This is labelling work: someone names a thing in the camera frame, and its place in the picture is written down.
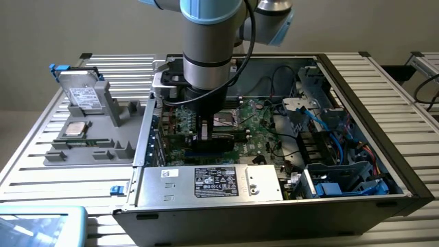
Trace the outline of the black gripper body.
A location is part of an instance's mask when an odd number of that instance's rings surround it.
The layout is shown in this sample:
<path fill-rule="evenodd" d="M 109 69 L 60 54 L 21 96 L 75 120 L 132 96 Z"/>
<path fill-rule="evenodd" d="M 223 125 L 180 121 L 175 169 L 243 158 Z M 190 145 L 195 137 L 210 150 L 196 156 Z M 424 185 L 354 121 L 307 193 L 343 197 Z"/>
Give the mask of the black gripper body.
<path fill-rule="evenodd" d="M 208 92 L 211 92 L 211 90 L 202 90 L 192 86 L 187 87 L 184 89 L 184 100 L 192 100 Z M 224 108 L 226 97 L 227 89 L 222 89 L 202 99 L 187 103 L 184 106 L 196 115 L 198 121 L 210 121 L 212 120 L 214 115 Z"/>

